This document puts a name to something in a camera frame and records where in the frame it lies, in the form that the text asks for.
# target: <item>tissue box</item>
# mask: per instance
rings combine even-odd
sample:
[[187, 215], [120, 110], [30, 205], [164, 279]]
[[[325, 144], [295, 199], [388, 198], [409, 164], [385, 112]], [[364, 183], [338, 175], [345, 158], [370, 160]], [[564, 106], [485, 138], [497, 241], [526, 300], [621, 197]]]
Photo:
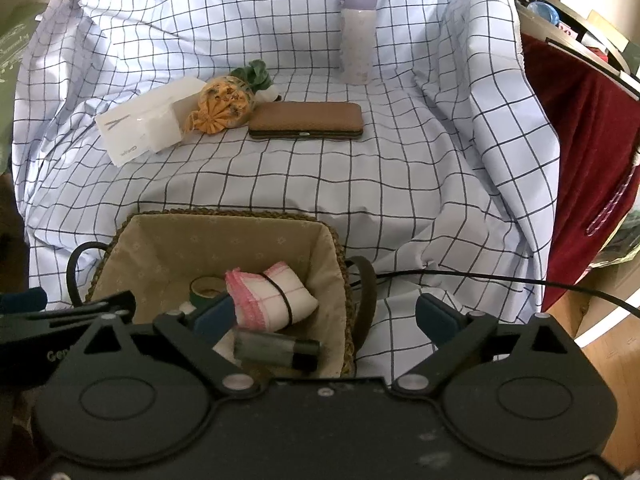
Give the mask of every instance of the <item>tissue box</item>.
[[180, 126], [198, 107], [205, 84], [183, 77], [99, 114], [95, 122], [111, 161], [120, 167], [143, 153], [180, 142]]

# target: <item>brown case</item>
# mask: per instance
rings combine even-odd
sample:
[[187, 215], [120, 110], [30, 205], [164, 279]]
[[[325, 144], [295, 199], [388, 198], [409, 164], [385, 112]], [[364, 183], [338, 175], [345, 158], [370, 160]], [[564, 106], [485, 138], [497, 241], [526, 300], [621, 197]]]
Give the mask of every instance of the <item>brown case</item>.
[[356, 103], [263, 103], [249, 119], [256, 139], [356, 139], [362, 135], [362, 110]]

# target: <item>white grid-patterned cloth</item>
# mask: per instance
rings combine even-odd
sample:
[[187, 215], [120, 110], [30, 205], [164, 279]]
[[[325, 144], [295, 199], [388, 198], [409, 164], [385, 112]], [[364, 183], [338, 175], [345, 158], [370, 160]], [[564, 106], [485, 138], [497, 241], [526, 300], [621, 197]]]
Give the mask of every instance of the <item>white grid-patterned cloth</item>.
[[[541, 278], [559, 147], [523, 73], [512, 0], [378, 0], [367, 86], [336, 77], [337, 0], [52, 0], [23, 59], [15, 191], [31, 284], [69, 305], [70, 251], [109, 242], [131, 212], [207, 206], [307, 212], [376, 270], [455, 269]], [[361, 140], [190, 135], [116, 168], [97, 113], [170, 80], [206, 80], [261, 57], [287, 100], [360, 104]], [[78, 282], [100, 254], [80, 261]], [[526, 320], [540, 288], [428, 277], [458, 308]], [[382, 286], [361, 374], [389, 380], [433, 350], [418, 288]]]

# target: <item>dark red fabric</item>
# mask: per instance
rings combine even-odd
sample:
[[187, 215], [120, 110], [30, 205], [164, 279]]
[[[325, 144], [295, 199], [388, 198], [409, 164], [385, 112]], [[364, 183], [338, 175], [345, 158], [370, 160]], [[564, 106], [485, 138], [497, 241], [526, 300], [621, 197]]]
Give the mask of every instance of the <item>dark red fabric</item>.
[[[635, 171], [617, 206], [592, 236], [587, 227], [628, 178], [640, 103], [586, 62], [522, 36], [525, 72], [560, 141], [560, 182], [547, 279], [575, 283], [631, 208]], [[547, 288], [543, 310], [564, 294]]]

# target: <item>folded pink-trimmed towel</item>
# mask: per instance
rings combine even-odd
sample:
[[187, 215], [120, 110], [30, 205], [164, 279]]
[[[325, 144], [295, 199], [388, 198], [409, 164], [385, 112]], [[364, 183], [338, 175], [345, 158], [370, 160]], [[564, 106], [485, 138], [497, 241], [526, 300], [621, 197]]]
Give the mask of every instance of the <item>folded pink-trimmed towel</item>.
[[230, 270], [226, 291], [236, 304], [238, 326], [276, 332], [309, 316], [317, 307], [299, 277], [279, 262], [261, 274]]

